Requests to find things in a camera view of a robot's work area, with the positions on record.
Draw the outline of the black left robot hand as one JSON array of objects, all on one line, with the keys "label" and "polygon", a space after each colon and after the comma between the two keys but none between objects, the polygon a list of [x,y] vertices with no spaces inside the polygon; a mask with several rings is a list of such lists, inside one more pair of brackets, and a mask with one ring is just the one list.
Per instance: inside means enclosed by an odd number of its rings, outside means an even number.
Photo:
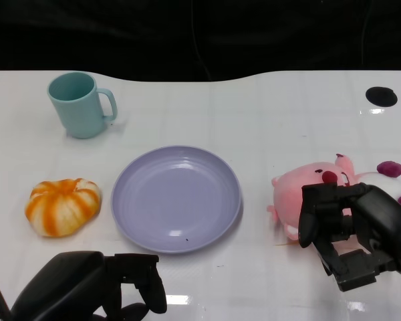
[{"label": "black left robot hand", "polygon": [[167,311],[157,255],[71,251],[53,257],[17,297],[12,320],[142,320]]}]

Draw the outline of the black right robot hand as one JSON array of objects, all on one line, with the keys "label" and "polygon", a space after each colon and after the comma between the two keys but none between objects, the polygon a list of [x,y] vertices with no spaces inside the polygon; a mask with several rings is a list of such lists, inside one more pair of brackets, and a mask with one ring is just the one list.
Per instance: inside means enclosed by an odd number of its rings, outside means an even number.
[{"label": "black right robot hand", "polygon": [[374,185],[305,185],[298,241],[314,245],[343,292],[401,274],[401,204]]}]

